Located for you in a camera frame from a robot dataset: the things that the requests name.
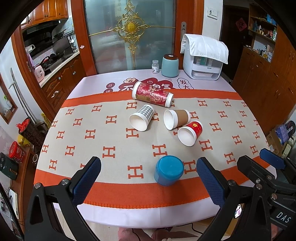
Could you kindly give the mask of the wooden shelf cabinet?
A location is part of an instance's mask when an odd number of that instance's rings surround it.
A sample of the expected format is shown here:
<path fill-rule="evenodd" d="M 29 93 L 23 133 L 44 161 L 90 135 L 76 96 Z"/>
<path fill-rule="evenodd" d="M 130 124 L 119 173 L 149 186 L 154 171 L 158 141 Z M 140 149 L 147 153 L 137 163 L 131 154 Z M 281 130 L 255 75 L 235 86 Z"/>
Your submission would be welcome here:
<path fill-rule="evenodd" d="M 249 5 L 248 20 L 251 43 L 243 48 L 232 86 L 268 135 L 295 107 L 295 48 L 258 4 Z"/>

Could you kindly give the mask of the white printed tablecloth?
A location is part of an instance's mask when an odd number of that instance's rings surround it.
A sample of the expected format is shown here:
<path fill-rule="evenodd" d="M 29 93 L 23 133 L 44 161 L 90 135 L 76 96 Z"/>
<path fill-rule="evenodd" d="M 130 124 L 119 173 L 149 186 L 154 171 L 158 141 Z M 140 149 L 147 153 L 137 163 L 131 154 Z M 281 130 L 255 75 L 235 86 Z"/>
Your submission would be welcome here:
<path fill-rule="evenodd" d="M 161 74 L 154 74 L 147 69 L 85 77 L 73 89 L 67 99 L 72 96 L 84 97 L 119 91 L 130 91 L 132 93 L 132 89 L 138 81 L 171 93 L 175 89 L 236 92 L 223 78 L 219 78 L 216 81 L 196 80 L 189 78 L 183 71 L 176 78 L 165 78 Z M 275 173 L 275 169 L 270 165 L 267 170 Z M 246 181 L 241 183 L 241 185 L 252 186 L 252 182 L 246 178 Z M 83 217 L 88 221 L 113 226 L 153 228 L 183 225 L 202 220 L 215 215 L 219 207 L 213 204 L 208 194 L 206 198 L 192 203 L 159 208 L 108 208 L 93 206 L 85 202 L 79 205 L 78 208 Z"/>

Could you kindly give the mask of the small white pill bottle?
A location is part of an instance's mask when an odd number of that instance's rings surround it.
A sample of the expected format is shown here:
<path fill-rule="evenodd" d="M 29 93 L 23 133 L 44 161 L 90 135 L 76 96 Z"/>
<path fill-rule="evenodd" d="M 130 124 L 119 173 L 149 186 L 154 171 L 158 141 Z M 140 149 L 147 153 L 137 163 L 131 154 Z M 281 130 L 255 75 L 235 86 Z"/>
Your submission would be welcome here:
<path fill-rule="evenodd" d="M 158 60 L 152 61 L 152 73 L 159 73 L 159 61 Z"/>

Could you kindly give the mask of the wooden kitchen cabinets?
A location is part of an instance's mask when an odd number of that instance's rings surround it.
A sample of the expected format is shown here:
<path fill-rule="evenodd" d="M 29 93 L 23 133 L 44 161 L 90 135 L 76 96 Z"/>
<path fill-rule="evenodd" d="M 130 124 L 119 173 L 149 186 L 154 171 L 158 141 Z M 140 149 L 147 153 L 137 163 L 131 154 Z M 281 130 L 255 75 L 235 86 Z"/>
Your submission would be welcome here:
<path fill-rule="evenodd" d="M 68 1 L 42 1 L 11 37 L 25 84 L 50 121 L 86 77 L 70 13 Z"/>

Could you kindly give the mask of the red patterned cylinder canister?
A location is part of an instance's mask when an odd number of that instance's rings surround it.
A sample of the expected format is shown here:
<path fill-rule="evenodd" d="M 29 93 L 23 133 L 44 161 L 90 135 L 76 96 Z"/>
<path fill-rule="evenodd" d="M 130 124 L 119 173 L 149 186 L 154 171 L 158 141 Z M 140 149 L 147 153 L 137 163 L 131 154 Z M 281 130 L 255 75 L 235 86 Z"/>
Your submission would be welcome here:
<path fill-rule="evenodd" d="M 133 87 L 132 98 L 169 108 L 174 95 L 171 92 L 138 81 Z"/>

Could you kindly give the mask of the white appliance with cloth cover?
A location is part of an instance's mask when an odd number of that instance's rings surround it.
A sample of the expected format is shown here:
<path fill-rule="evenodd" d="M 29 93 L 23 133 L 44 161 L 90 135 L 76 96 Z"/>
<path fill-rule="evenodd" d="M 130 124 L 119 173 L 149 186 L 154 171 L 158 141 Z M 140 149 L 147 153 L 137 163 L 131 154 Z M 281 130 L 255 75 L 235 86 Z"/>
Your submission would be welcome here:
<path fill-rule="evenodd" d="M 216 81 L 228 63 L 229 50 L 219 40 L 196 34 L 184 34 L 181 41 L 183 69 L 197 80 Z"/>

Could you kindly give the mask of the dark basket red ornament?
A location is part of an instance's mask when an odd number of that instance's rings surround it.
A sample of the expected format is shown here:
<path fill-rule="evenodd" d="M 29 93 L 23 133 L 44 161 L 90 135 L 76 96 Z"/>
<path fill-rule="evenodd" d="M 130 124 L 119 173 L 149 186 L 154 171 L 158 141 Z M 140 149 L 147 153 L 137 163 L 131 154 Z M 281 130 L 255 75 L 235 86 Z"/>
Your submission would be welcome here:
<path fill-rule="evenodd" d="M 17 123 L 18 133 L 26 138 L 37 149 L 43 147 L 45 135 L 41 133 L 30 117 L 26 118 L 22 123 Z"/>

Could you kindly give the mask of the frosted glass door gold ornament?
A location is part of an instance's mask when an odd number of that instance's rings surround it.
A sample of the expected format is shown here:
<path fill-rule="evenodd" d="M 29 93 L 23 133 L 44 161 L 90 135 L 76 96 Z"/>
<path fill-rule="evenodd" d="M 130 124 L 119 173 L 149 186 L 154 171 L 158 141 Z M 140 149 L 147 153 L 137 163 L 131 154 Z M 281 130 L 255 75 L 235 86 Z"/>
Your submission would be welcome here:
<path fill-rule="evenodd" d="M 97 73 L 151 69 L 175 49 L 176 1 L 84 1 Z"/>

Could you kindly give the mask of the white wall switch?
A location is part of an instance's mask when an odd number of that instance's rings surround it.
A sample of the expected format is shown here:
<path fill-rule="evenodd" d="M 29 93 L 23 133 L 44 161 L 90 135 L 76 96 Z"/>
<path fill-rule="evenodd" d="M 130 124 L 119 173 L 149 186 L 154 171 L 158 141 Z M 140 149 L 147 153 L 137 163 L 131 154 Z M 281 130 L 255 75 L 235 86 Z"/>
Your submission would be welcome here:
<path fill-rule="evenodd" d="M 218 20 L 218 11 L 214 8 L 207 8 L 207 17 Z"/>

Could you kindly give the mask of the light blue jar brown lid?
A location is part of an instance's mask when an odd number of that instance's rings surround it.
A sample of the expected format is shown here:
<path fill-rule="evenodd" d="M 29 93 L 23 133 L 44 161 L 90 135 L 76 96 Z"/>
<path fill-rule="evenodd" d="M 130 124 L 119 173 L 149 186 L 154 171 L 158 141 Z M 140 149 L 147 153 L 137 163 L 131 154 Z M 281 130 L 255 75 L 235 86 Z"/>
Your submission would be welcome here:
<path fill-rule="evenodd" d="M 161 74 L 169 78 L 179 75 L 179 59 L 176 55 L 165 54 L 163 56 Z"/>

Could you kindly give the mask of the orange beige H table runner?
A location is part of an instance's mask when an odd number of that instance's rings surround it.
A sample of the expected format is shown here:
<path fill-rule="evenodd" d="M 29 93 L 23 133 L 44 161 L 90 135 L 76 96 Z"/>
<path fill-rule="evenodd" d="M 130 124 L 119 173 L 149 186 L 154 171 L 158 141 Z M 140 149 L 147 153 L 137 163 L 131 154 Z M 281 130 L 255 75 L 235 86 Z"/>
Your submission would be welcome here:
<path fill-rule="evenodd" d="M 203 132 L 191 147 L 178 139 L 177 129 L 164 125 L 165 108 L 154 106 L 146 131 L 133 128 L 131 114 L 144 103 L 130 91 L 69 97 L 53 121 L 37 164 L 35 182 L 56 185 L 71 178 L 96 156 L 101 172 L 85 203 L 108 208 L 159 208 L 192 203 L 208 196 L 196 163 L 205 157 L 226 179 L 241 184 L 246 177 L 237 169 L 247 155 L 268 168 L 259 157 L 267 140 L 246 103 L 236 92 L 173 90 L 173 110 L 186 109 Z M 154 179 L 157 161 L 175 156 L 184 173 L 171 186 Z"/>

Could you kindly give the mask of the cardboard box with items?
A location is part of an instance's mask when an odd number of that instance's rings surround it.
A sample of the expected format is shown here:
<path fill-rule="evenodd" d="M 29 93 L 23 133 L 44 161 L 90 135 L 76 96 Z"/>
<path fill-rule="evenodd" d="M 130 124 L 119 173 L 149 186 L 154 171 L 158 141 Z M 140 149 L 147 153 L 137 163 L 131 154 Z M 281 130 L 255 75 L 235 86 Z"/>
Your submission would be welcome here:
<path fill-rule="evenodd" d="M 283 125 L 277 125 L 266 139 L 272 152 L 287 158 L 295 145 L 295 122 L 290 120 Z"/>

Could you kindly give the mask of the grey checked paper cup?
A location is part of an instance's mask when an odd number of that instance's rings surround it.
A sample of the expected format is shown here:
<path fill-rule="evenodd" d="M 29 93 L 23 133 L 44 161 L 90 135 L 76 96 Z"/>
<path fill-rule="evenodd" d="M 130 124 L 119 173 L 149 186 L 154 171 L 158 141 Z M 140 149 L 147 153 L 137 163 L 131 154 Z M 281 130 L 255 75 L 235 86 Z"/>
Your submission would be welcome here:
<path fill-rule="evenodd" d="M 137 131 L 144 132 L 147 130 L 153 115 L 154 108 L 149 104 L 145 104 L 138 111 L 130 115 L 129 123 Z"/>

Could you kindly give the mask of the blue plastic cup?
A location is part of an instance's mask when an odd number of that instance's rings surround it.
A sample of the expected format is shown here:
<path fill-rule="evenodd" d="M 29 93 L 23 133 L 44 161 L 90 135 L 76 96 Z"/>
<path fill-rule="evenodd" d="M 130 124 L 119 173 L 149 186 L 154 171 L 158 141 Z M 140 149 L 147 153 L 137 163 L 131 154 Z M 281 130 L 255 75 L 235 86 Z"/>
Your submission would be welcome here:
<path fill-rule="evenodd" d="M 175 156 L 164 156 L 157 161 L 154 179 L 162 186 L 171 186 L 177 182 L 184 173 L 184 164 Z"/>

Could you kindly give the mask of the brown sleeve paper cup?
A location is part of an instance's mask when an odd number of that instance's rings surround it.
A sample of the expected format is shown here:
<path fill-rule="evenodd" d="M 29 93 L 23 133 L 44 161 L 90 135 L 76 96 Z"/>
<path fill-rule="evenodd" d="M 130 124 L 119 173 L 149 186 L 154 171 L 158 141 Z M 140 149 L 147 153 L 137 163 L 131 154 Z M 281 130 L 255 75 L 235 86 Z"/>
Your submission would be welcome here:
<path fill-rule="evenodd" d="M 181 126 L 187 125 L 191 120 L 190 113 L 185 109 L 171 110 L 164 112 L 164 124 L 168 130 L 173 130 Z"/>

